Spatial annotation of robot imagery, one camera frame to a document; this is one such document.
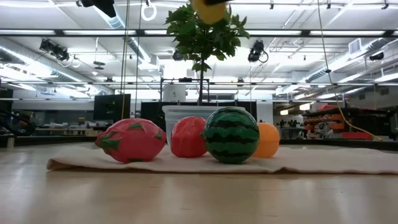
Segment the watermelon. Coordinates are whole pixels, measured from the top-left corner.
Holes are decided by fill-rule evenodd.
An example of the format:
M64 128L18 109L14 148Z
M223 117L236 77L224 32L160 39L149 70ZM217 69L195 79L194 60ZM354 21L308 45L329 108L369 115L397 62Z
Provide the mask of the watermelon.
M205 141L201 137L205 124L205 119L197 117L186 117L178 121L172 133L172 153L182 158L203 156L207 152Z
M203 133L208 152L227 164L249 158L259 144L259 127L247 111L222 108L210 115Z
M152 121L140 118L114 123L95 141L106 154L125 164L153 160L165 143L164 131Z

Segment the plastic bin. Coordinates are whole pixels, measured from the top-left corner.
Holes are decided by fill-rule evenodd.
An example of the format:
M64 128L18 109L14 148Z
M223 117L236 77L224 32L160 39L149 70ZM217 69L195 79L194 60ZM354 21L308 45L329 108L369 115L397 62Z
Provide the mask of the plastic bin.
M189 116L201 117L207 120L214 111L225 107L227 106L163 106L167 142L171 143L172 131L177 121ZM244 110L243 107L236 106L235 108Z

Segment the fabric mat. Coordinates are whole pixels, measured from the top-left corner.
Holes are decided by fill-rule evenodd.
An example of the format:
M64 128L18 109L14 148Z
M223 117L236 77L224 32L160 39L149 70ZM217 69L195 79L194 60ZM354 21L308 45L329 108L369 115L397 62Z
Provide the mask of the fabric mat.
M288 170L323 174L398 174L398 154L362 148L282 146L272 159L250 158L243 164L231 165L219 163L208 153L196 159L177 158L169 146L165 146L152 162L121 164L101 149L73 147L61 151L47 163L49 170L71 167L179 173L273 173Z

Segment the toy orange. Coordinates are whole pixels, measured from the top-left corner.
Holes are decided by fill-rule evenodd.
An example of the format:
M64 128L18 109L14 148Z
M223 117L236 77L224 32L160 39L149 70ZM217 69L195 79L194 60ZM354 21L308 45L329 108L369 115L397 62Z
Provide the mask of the toy orange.
M205 22L205 24L214 24L222 18L224 18L224 11L226 10L225 2L206 5L204 0L193 0L192 8L198 11L199 18Z
M271 158L275 155L279 148L279 132L278 129L269 123L259 123L260 143L257 150L253 154L258 158Z

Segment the wooden floor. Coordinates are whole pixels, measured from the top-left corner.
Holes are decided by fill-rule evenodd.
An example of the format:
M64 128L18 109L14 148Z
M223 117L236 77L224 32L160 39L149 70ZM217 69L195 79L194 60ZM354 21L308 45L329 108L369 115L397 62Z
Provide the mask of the wooden floor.
M396 176L47 172L47 159L66 147L73 144L0 149L1 224L398 220Z

